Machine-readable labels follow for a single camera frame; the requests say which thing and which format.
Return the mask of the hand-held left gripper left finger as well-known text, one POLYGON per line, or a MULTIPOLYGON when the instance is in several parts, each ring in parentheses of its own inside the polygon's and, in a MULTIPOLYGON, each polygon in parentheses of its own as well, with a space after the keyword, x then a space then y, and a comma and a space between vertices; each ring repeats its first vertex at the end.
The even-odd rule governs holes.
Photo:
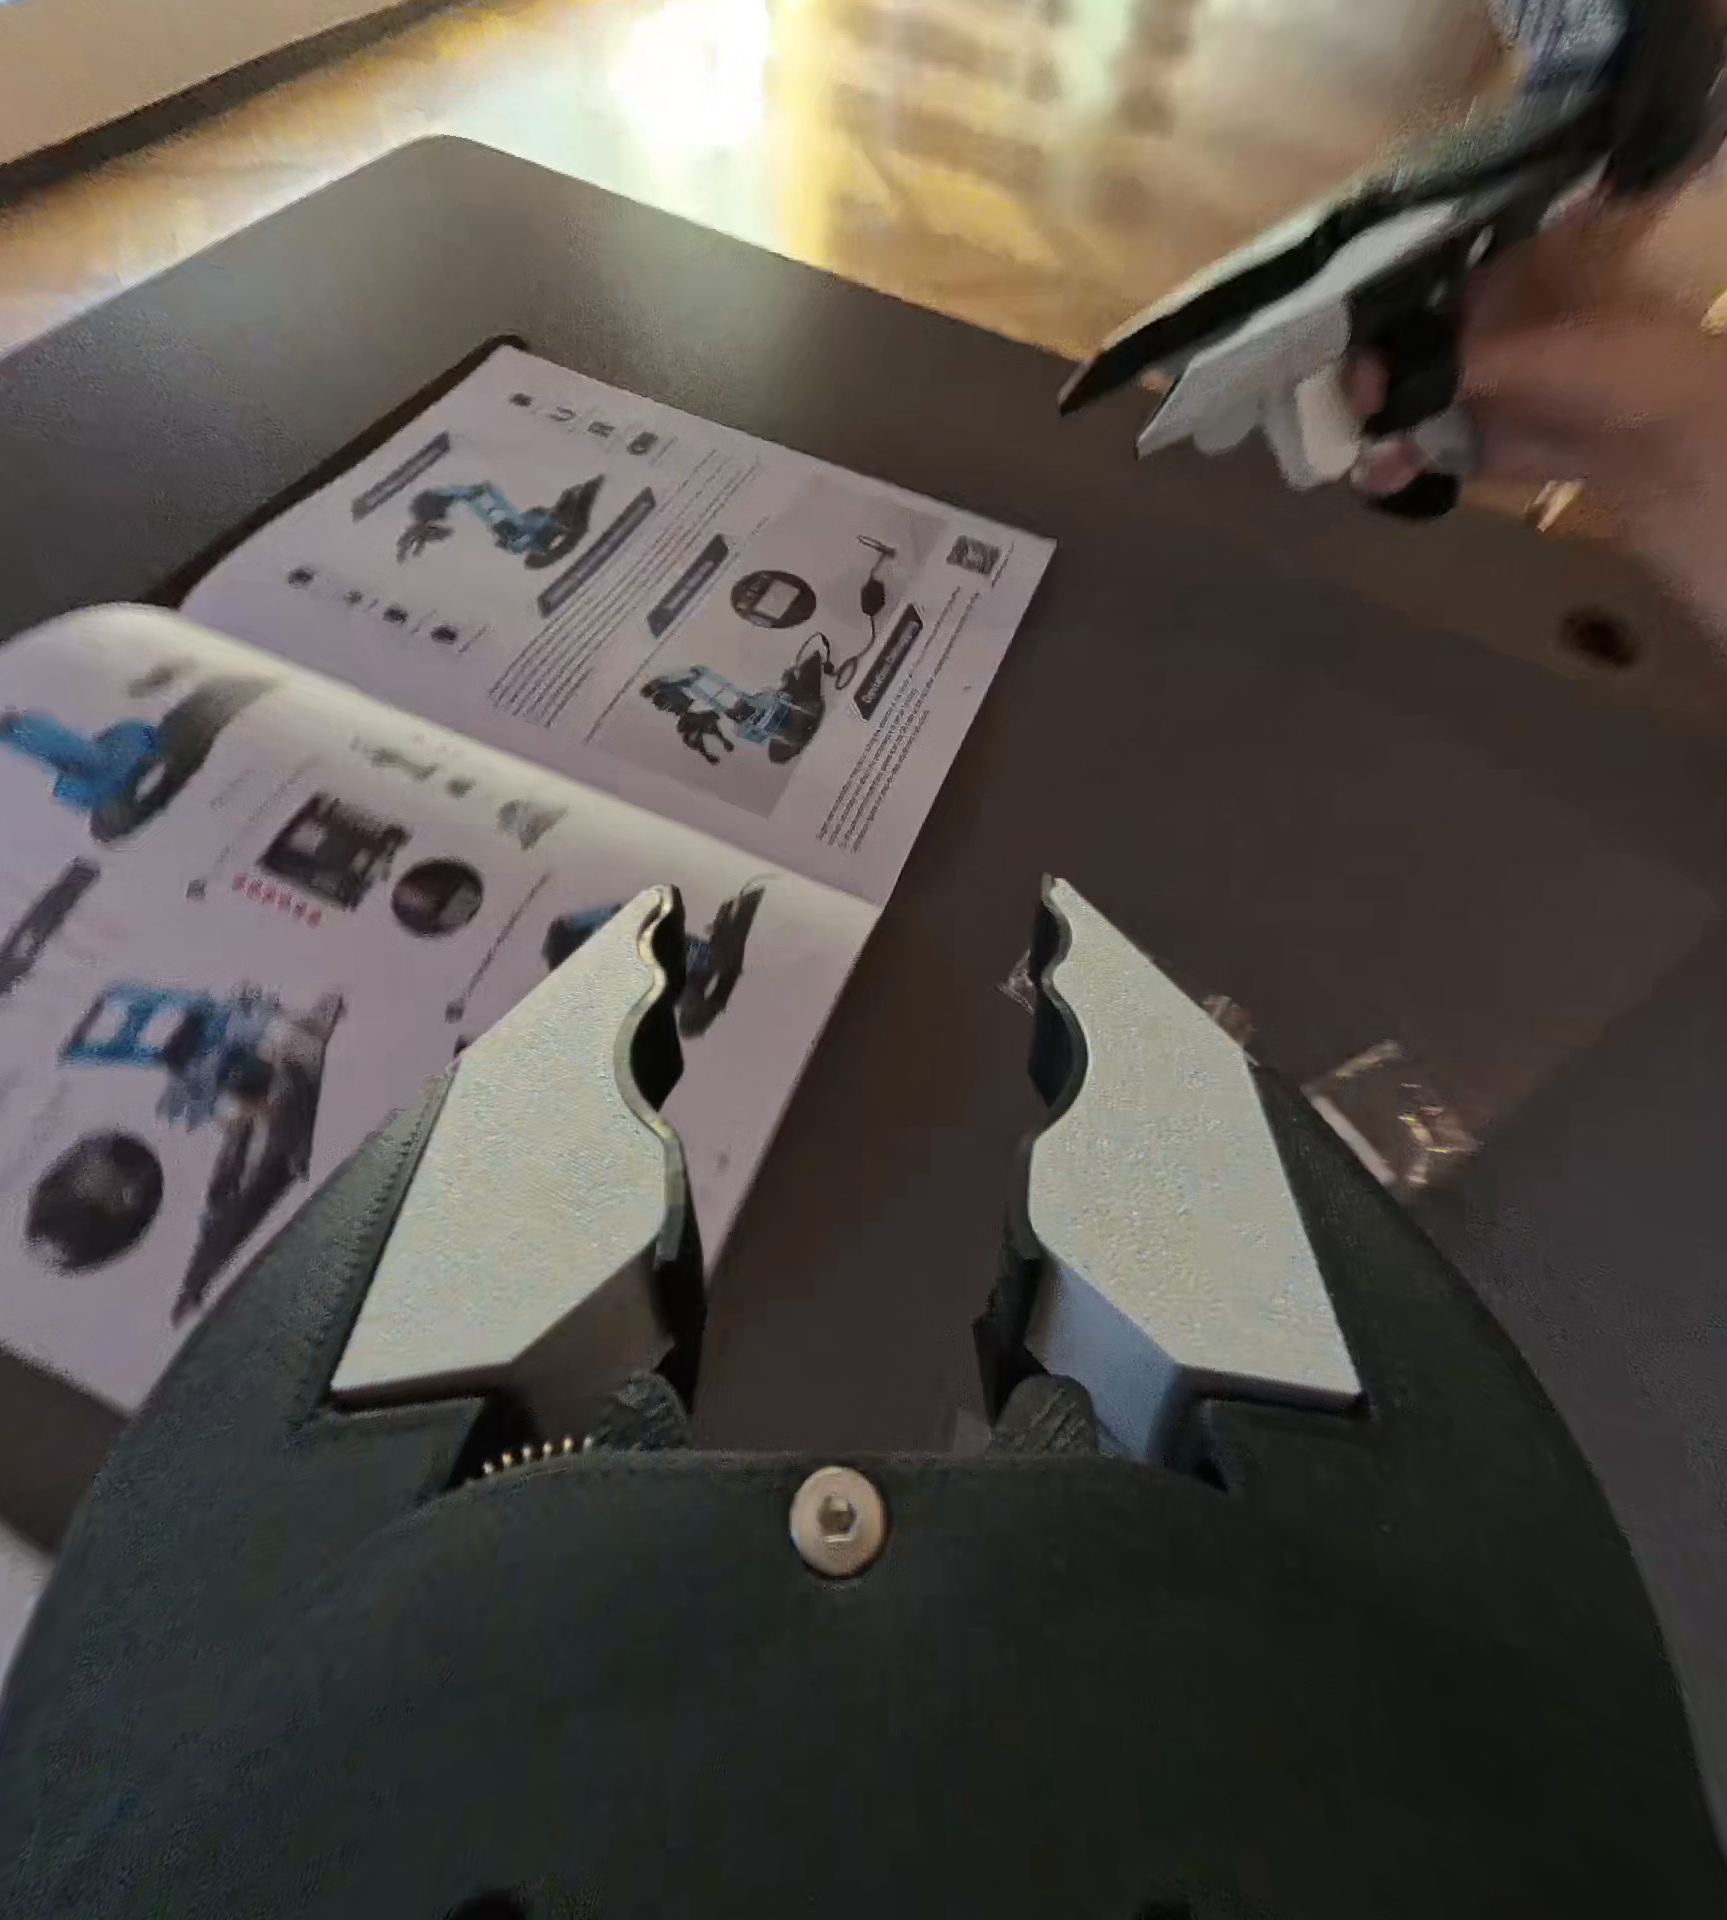
POLYGON ((450 1068, 332 1377, 342 1404, 693 1397, 699 1226, 663 1105, 683 1075, 683 901, 651 884, 450 1068))

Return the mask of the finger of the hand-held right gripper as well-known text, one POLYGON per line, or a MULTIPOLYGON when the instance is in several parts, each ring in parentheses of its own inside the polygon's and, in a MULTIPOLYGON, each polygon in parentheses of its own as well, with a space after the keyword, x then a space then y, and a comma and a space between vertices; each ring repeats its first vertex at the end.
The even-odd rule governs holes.
POLYGON ((1139 430, 1135 455, 1151 461, 1189 444, 1217 458, 1259 435, 1291 491, 1341 483, 1361 450, 1345 393, 1349 350, 1345 298, 1275 302, 1187 358, 1139 430))
POLYGON ((1119 328, 1067 379, 1059 413, 1077 415, 1187 358, 1279 302, 1345 298, 1351 350, 1387 361, 1383 421, 1435 421, 1455 391, 1453 296, 1467 235, 1489 224, 1489 189, 1469 180, 1419 199, 1367 194, 1307 206, 1255 245, 1225 254, 1119 328))

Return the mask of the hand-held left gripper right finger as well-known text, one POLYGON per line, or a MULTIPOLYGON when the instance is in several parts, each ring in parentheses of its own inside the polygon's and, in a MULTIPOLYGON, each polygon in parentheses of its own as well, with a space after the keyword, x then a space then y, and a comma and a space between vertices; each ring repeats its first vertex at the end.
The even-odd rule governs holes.
POLYGON ((1027 977, 1045 1112, 979 1317, 991 1428, 1057 1406, 1105 1453, 1181 1456, 1203 1404, 1361 1413, 1245 1047, 1061 877, 1027 977))

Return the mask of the robot arm instruction booklet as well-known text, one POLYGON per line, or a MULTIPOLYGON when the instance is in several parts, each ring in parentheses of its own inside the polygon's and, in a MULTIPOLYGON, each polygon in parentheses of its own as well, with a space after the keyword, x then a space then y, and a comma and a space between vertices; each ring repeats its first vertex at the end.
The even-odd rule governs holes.
POLYGON ((0 1347, 142 1404, 629 901, 713 1266, 1053 541, 493 347, 170 609, 0 643, 0 1347))

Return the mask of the dark grey desk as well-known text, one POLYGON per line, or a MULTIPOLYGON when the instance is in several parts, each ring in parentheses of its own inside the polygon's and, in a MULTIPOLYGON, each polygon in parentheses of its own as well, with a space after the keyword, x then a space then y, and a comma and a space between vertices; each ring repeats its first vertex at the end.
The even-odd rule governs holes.
POLYGON ((1041 353, 434 139, 0 364, 0 643, 168 611, 499 344, 1057 553, 701 1247, 687 1402, 332 1397, 472 1043, 134 1410, 0 1347, 52 1564, 0 1917, 1727 1917, 1691 626, 1467 519, 1309 578, 1263 536, 1349 525, 1253 456, 1137 478, 1041 353), (1353 1417, 991 1428, 1043 878, 1249 1013, 1353 1417), (1479 1141, 1409 1200, 1301 1093, 1387 1039, 1479 1141))

